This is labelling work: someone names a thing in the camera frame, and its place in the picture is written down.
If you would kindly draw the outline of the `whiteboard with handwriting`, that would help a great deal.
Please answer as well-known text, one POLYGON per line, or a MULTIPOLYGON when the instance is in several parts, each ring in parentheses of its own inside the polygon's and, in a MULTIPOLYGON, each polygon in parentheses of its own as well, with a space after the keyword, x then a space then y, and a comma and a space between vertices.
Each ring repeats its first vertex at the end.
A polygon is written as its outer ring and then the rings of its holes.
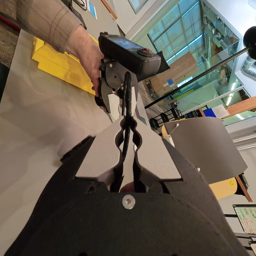
POLYGON ((256 205, 236 204, 233 208, 243 231, 249 235, 256 235, 256 205))

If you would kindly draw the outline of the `yellow folder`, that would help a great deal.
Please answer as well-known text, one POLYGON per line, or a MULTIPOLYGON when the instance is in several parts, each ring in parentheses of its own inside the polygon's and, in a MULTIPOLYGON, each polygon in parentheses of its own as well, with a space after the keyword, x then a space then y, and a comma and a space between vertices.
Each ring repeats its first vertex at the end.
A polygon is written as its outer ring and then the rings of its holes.
POLYGON ((40 70, 95 95, 91 79, 79 59, 67 52, 62 54, 55 51, 49 44, 37 37, 34 37, 33 45, 31 58, 38 62, 40 70))

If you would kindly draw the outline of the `wooden board with black sheet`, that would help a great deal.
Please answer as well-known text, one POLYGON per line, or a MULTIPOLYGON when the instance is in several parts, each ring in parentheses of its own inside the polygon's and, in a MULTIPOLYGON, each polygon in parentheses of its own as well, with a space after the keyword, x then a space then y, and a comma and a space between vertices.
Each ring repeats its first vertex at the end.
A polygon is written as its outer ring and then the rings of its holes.
POLYGON ((217 199, 237 194, 252 202, 242 179, 248 166, 220 119, 197 117, 166 122, 161 132, 200 169, 217 199))

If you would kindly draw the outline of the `blue and white paper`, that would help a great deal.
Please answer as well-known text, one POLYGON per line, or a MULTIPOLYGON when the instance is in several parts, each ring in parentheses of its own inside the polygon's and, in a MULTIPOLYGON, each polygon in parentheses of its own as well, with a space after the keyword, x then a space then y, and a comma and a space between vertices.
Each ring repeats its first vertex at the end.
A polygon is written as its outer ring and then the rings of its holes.
POLYGON ((94 7, 94 5, 92 4, 92 2, 90 0, 86 0, 87 3, 87 9, 89 10, 89 12, 93 15, 93 17, 97 19, 97 14, 96 14, 96 9, 94 7))

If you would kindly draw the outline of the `black pole stand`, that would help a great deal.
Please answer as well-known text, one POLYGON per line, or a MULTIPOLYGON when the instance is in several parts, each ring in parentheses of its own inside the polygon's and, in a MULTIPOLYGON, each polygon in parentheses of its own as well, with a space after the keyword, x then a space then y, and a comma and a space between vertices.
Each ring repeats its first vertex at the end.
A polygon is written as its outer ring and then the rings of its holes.
POLYGON ((203 73, 199 74, 198 76, 192 78, 190 81, 186 82, 182 86, 173 89, 172 91, 168 92, 164 96, 162 96, 162 97, 158 98, 157 100, 153 101, 152 103, 146 105, 144 108, 148 109, 149 107, 152 107, 153 105, 157 104, 158 102, 165 99, 166 97, 174 95, 178 90, 181 90, 184 87, 192 84, 193 82, 197 81, 198 79, 202 78, 203 76, 206 76, 207 74, 211 73, 215 69, 223 66, 224 64, 230 62, 231 60, 235 59, 236 57, 242 55, 245 52, 248 53, 249 57, 251 57, 252 59, 255 60, 255 56, 256 56, 256 26, 249 28, 245 32, 244 37, 243 37, 243 45, 244 45, 244 49, 242 49, 239 52, 235 53, 234 55, 228 57, 227 59, 222 60, 218 64, 212 66, 208 70, 206 70, 203 73))

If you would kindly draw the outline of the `person's left forearm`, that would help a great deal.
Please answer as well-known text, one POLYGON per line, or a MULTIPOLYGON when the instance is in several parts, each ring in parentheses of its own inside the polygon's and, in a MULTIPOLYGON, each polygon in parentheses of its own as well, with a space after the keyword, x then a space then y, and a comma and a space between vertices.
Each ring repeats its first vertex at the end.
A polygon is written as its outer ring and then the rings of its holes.
POLYGON ((64 53, 81 21, 60 0, 1 0, 3 17, 64 53))

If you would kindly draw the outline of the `large cardboard box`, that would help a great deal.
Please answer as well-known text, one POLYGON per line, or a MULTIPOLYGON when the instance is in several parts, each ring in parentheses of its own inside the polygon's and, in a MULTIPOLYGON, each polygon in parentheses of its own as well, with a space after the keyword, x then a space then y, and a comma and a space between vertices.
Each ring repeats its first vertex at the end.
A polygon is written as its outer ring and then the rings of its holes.
POLYGON ((198 72, 197 62, 191 52, 174 61, 169 69, 150 78, 153 90, 160 96, 178 87, 179 84, 198 72))

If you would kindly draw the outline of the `black cloth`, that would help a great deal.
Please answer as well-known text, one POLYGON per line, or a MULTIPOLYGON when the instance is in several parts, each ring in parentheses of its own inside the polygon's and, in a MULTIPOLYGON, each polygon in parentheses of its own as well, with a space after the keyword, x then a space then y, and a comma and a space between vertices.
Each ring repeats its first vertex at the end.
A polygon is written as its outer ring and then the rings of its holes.
POLYGON ((160 58, 161 58, 161 64, 160 64, 160 67, 159 67, 158 71, 156 72, 156 75, 160 74, 160 73, 163 73, 166 70, 170 69, 170 66, 166 62, 165 57, 163 55, 163 51, 158 52, 157 55, 160 56, 160 58))

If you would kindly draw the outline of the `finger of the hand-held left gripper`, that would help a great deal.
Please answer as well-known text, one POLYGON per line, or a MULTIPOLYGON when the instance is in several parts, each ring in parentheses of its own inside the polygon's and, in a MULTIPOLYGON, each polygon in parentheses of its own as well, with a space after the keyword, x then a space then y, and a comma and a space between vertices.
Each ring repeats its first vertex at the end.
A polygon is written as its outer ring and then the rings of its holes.
POLYGON ((109 94, 110 113, 108 114, 112 123, 121 116, 120 98, 115 94, 109 94))
POLYGON ((139 93, 139 85, 143 85, 142 82, 132 82, 132 117, 136 117, 145 125, 150 126, 149 119, 142 101, 142 97, 139 93))

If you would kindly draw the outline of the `person's left hand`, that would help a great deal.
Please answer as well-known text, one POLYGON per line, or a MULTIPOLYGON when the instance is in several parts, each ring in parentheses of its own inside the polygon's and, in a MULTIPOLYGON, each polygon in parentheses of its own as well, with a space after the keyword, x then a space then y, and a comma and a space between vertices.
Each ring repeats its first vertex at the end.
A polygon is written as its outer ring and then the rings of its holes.
POLYGON ((65 50, 79 59, 93 84, 92 90, 95 91, 95 96, 99 97, 99 68, 104 55, 98 44, 92 39, 84 27, 79 25, 71 34, 65 50))

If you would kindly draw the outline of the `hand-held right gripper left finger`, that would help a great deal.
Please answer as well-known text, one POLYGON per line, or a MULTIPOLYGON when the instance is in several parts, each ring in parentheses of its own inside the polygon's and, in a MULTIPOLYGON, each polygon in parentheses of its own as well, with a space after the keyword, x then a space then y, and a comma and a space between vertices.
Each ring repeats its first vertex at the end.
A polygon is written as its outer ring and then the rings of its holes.
POLYGON ((95 137, 76 173, 77 178, 104 182, 111 192, 119 192, 123 181, 120 145, 124 141, 125 125, 125 117, 120 117, 95 137))

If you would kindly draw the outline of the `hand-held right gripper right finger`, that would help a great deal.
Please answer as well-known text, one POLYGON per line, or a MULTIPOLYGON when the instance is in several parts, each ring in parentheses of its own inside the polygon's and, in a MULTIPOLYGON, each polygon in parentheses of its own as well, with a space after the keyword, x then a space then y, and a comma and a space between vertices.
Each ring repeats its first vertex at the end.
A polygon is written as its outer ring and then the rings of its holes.
POLYGON ((133 143, 136 147, 133 162, 134 189, 145 193, 153 184, 182 179, 167 147, 171 144, 136 117, 131 117, 133 143))

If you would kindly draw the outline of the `small black box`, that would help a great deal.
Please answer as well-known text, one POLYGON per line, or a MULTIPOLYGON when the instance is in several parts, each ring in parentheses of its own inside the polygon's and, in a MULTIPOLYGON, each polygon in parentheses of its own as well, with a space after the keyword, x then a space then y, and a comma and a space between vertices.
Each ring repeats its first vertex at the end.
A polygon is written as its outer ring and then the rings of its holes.
POLYGON ((87 27, 86 27, 85 22, 82 18, 82 15, 78 11, 76 11, 71 5, 69 6, 69 9, 82 22, 84 29, 87 30, 87 27))

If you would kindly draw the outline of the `black metal frame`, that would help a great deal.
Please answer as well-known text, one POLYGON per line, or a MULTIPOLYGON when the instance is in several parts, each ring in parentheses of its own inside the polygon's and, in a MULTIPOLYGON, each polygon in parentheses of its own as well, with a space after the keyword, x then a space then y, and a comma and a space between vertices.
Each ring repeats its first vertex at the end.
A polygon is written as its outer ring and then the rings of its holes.
POLYGON ((159 129, 163 126, 164 123, 167 123, 170 120, 180 120, 183 117, 184 116, 182 115, 180 110, 172 107, 170 110, 165 111, 156 117, 150 118, 149 124, 152 129, 159 129))

